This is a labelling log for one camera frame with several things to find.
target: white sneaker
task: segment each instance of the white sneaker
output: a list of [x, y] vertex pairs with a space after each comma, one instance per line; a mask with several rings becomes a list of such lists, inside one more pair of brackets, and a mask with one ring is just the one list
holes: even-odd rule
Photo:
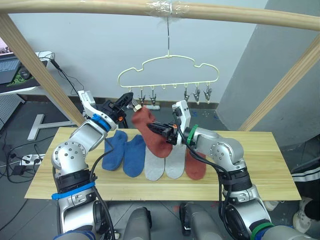
[[292, 219], [293, 228], [303, 234], [309, 230], [313, 221], [305, 214], [305, 207], [311, 200], [311, 198], [303, 196], [299, 203], [299, 210], [293, 215]]
[[276, 208], [276, 206], [278, 206], [278, 204], [280, 203], [280, 201], [264, 201], [263, 203], [264, 203], [265, 208], [266, 208], [269, 212], [271, 212], [271, 211], [273, 211], [273, 210]]

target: green band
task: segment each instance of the green band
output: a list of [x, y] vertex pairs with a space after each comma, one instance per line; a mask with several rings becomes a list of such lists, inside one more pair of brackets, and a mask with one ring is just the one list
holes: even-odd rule
[[199, 126], [199, 125], [196, 124], [196, 125], [194, 125], [193, 128], [191, 129], [191, 131], [190, 131], [190, 133], [189, 133], [189, 136], [188, 136], [188, 139], [186, 140], [186, 143], [187, 143], [187, 144], [190, 145], [191, 139], [194, 137], [195, 131], [196, 131], [196, 129], [197, 129], [198, 126]]
[[265, 229], [266, 227], [271, 227], [271, 226], [274, 226], [271, 222], [265, 222], [256, 226], [252, 231], [250, 240], [255, 240], [255, 237], [260, 230]]

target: wooden table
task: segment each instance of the wooden table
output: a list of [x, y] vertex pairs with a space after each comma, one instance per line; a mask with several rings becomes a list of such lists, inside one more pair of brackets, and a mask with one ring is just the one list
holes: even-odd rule
[[[57, 189], [52, 176], [51, 155], [56, 146], [66, 141], [74, 130], [75, 128], [71, 127], [59, 128], [25, 198], [51, 199], [51, 195], [56, 193]], [[127, 133], [128, 141], [139, 134], [136, 129], [122, 129], [122, 131]], [[242, 144], [251, 181], [256, 184], [263, 200], [301, 199], [271, 132], [217, 132], [224, 137], [235, 138]], [[114, 131], [110, 132], [108, 137], [112, 137], [114, 133]], [[86, 162], [90, 168], [103, 153], [104, 142], [89, 152]], [[104, 200], [218, 200], [217, 174], [208, 165], [206, 174], [201, 180], [192, 180], [186, 173], [183, 173], [178, 179], [171, 179], [164, 173], [158, 181], [153, 182], [145, 178], [144, 172], [131, 178], [123, 172], [122, 165], [116, 171], [106, 171], [102, 169], [101, 163], [97, 165], [95, 173], [98, 176], [96, 187]]]

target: wooden beam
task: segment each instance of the wooden beam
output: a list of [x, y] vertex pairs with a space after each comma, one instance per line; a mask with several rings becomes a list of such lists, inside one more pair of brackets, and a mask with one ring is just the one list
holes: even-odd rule
[[320, 59], [320, 34], [312, 41], [294, 66], [238, 129], [250, 131]]
[[11, 48], [28, 71], [41, 86], [54, 98], [59, 106], [78, 126], [85, 120], [76, 106], [61, 89], [57, 81], [41, 63], [31, 46], [6, 13], [0, 13], [0, 38]]
[[[176, 1], [175, 18], [265, 24], [320, 31], [320, 17], [249, 7]], [[0, 0], [0, 13], [96, 13], [167, 16], [168, 2], [150, 0]]]

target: sock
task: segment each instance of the sock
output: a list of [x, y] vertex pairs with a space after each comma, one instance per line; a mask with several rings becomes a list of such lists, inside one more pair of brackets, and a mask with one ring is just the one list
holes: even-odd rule
[[[108, 141], [113, 146], [113, 151], [103, 157], [102, 168], [108, 171], [116, 170], [125, 154], [125, 142], [128, 136], [124, 131], [116, 130], [113, 137], [109, 137]], [[104, 152], [110, 151], [111, 147], [104, 141]]]
[[185, 145], [173, 146], [169, 156], [165, 158], [165, 173], [169, 178], [179, 178], [185, 170]]
[[206, 174], [206, 164], [198, 161], [190, 155], [190, 150], [187, 148], [185, 153], [185, 172], [189, 178], [194, 180], [202, 179]]
[[141, 174], [145, 166], [146, 144], [141, 135], [124, 144], [123, 171], [129, 177]]
[[146, 107], [141, 108], [132, 116], [132, 123], [140, 131], [148, 149], [158, 158], [166, 158], [172, 150], [172, 145], [166, 143], [166, 139], [151, 131], [147, 124], [156, 120]]
[[165, 159], [155, 156], [145, 147], [144, 175], [150, 181], [157, 181], [165, 171]]

